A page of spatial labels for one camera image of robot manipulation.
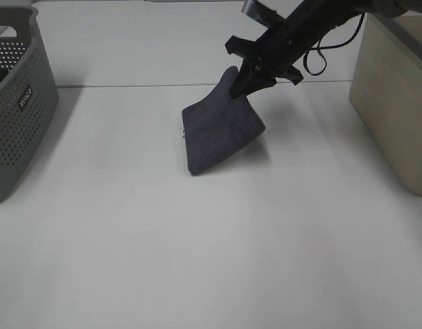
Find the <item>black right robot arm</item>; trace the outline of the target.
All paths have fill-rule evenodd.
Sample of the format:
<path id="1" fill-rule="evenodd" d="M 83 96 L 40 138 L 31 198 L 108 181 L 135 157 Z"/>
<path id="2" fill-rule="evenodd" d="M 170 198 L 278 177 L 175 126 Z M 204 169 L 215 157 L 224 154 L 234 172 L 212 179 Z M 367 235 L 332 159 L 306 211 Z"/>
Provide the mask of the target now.
<path id="1" fill-rule="evenodd" d="M 226 42 L 227 52 L 243 59 L 229 93 L 234 99 L 250 95 L 278 78 L 298 84 L 303 75 L 294 63 L 307 60 L 311 51 L 322 53 L 321 40 L 330 31 L 367 13 L 394 18 L 407 11 L 422 13 L 422 1 L 302 1 L 286 18 L 260 1 L 245 1 L 242 12 L 266 31 L 255 41 L 232 36 Z"/>

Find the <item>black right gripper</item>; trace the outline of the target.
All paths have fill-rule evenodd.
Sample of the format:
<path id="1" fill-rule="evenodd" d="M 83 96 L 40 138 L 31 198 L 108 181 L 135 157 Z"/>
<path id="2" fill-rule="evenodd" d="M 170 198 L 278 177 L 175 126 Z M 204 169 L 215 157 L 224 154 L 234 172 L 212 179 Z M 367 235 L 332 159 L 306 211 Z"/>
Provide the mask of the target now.
<path id="1" fill-rule="evenodd" d="M 302 1 L 287 18 L 260 1 L 245 1 L 241 12 L 267 30 L 255 41 L 231 36 L 225 43 L 229 54 L 243 59 L 229 88 L 232 99 L 273 87 L 277 77 L 299 83 L 293 64 L 336 26 L 338 2 Z"/>

